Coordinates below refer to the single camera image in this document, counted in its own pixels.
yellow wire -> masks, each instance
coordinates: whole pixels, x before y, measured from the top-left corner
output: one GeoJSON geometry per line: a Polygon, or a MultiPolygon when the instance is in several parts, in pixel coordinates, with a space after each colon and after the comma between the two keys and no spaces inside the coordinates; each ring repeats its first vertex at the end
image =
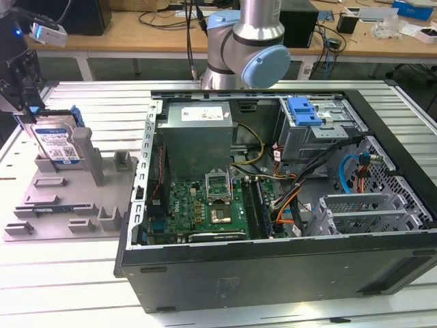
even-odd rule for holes
{"type": "Polygon", "coordinates": [[[233,162],[231,164],[234,164],[234,165],[247,165],[247,164],[252,164],[252,163],[258,162],[262,158],[262,155],[264,153],[264,142],[262,142],[262,140],[259,137],[259,135],[254,130],[249,128],[246,124],[243,124],[243,123],[237,123],[237,124],[245,127],[247,130],[249,130],[258,139],[259,144],[261,145],[261,151],[258,153],[258,156],[256,156],[254,159],[251,159],[250,161],[233,162]]]}

plastic bag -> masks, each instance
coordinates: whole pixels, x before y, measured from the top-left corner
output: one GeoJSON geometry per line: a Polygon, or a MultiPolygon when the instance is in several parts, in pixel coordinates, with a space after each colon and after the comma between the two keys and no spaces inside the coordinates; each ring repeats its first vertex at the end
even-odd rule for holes
{"type": "Polygon", "coordinates": [[[400,31],[407,24],[406,20],[399,19],[398,15],[386,17],[382,22],[376,22],[371,28],[371,33],[377,39],[398,38],[402,37],[400,31]]]}

floor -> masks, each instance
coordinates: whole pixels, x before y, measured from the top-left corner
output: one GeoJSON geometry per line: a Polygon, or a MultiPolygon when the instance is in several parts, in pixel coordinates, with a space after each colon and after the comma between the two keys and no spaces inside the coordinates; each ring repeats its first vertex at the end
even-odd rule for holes
{"type": "MultiPolygon", "coordinates": [[[[178,59],[142,59],[141,74],[134,75],[130,59],[91,59],[90,65],[97,80],[189,80],[191,70],[188,62],[178,59]]],[[[47,81],[81,81],[76,61],[69,58],[40,58],[42,73],[47,81]]],[[[195,65],[199,72],[206,69],[206,60],[198,60],[195,65]]],[[[299,62],[292,62],[284,79],[296,79],[299,62]]],[[[330,76],[334,80],[368,80],[372,64],[338,63],[330,76]]],[[[393,64],[383,64],[376,79],[384,79],[385,73],[392,71],[393,64]]],[[[323,74],[315,73],[313,79],[322,79],[323,74]]],[[[437,83],[428,86],[429,77],[421,70],[404,66],[395,73],[394,80],[422,108],[427,108],[437,93],[437,83]]],[[[437,118],[437,101],[432,104],[429,114],[437,118]]],[[[0,146],[13,131],[16,123],[10,114],[0,113],[0,146]]]]}

speaker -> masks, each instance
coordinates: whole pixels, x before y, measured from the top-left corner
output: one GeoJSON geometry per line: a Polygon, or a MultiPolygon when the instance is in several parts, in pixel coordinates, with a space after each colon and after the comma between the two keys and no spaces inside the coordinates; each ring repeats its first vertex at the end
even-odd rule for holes
{"type": "Polygon", "coordinates": [[[318,15],[309,0],[283,0],[279,20],[285,27],[284,46],[309,48],[318,15]]]}

orange wire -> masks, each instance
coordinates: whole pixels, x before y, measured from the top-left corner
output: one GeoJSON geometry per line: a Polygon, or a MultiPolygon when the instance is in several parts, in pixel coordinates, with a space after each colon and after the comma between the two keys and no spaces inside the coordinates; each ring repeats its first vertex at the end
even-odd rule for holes
{"type": "Polygon", "coordinates": [[[290,198],[285,202],[285,204],[282,206],[281,210],[278,213],[278,216],[276,218],[276,223],[294,223],[294,220],[281,220],[282,214],[284,213],[285,208],[288,206],[288,204],[297,196],[297,194],[300,193],[300,188],[294,192],[293,195],[290,196],[290,198]]]}

